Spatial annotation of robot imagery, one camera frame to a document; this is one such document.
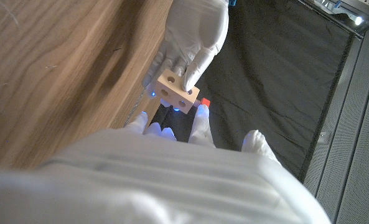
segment gloved hand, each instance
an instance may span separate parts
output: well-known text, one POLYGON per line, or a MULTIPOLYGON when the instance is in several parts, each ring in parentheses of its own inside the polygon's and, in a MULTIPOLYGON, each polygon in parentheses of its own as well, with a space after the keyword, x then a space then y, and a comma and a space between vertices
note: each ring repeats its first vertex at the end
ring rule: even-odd
MULTIPOLYGON (((164 128, 161 131, 161 126, 158 123, 152 123, 146 131, 148 121, 147 114, 145 112, 141 113, 137 118, 130 124, 128 124, 124 129, 132 131, 138 134, 154 135, 157 137, 169 139, 176 141, 174 133, 171 128, 164 128)), ((205 105, 200 105, 195 115, 194 122, 192 124, 192 130, 189 137, 189 143, 198 144, 206 147, 215 147, 213 143, 212 133, 210 132, 209 125, 209 108, 205 105)), ((266 138, 258 131, 250 131, 244 138, 242 152, 256 153, 261 156, 266 156, 267 158, 278 162, 273 150, 271 150, 266 138)))
POLYGON ((149 96, 165 69, 183 76, 182 88, 194 87, 214 56, 228 29, 228 0, 173 0, 166 20, 165 38, 142 80, 149 96))
MULTIPOLYGON (((176 141, 174 133, 171 128, 164 128, 161 130, 159 123, 152 123, 146 130, 148 117, 145 112, 142 112, 130 124, 126 125, 124 129, 138 134, 154 135, 164 139, 176 141)), ((212 134, 209 126, 209 108, 205 105, 200 105, 195 115, 192 125, 189 143, 198 144, 201 146, 215 147, 213 144, 212 134)))

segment hole in wooden block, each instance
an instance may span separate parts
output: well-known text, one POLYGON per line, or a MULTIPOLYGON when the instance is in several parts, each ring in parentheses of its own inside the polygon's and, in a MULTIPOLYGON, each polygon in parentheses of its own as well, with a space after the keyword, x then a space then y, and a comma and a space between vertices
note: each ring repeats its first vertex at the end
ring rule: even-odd
POLYGON ((167 77, 167 81, 174 83, 174 78, 173 77, 167 77))
POLYGON ((183 101, 179 101, 179 106, 185 107, 185 103, 183 101))
POLYGON ((161 90, 162 95, 167 96, 166 90, 161 90))

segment wood grain surface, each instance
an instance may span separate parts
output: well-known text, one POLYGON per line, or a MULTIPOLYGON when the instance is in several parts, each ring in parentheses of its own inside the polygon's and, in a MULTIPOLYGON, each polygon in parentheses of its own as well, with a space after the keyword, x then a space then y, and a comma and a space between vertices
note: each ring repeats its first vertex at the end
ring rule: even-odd
MULTIPOLYGON (((0 0, 0 169, 30 169, 136 102, 171 0, 0 0)), ((143 97, 134 116, 151 119, 143 97)))

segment black backdrop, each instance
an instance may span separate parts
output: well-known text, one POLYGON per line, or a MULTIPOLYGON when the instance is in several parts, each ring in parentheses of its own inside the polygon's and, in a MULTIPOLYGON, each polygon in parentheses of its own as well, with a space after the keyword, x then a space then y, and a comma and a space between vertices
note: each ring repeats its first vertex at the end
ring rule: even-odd
MULTIPOLYGON (((222 51, 196 84, 210 106, 216 147, 239 151, 260 130, 296 177, 313 150, 349 33, 297 1, 238 0, 222 51)), ((188 115, 160 106, 152 122, 188 141, 188 115)))

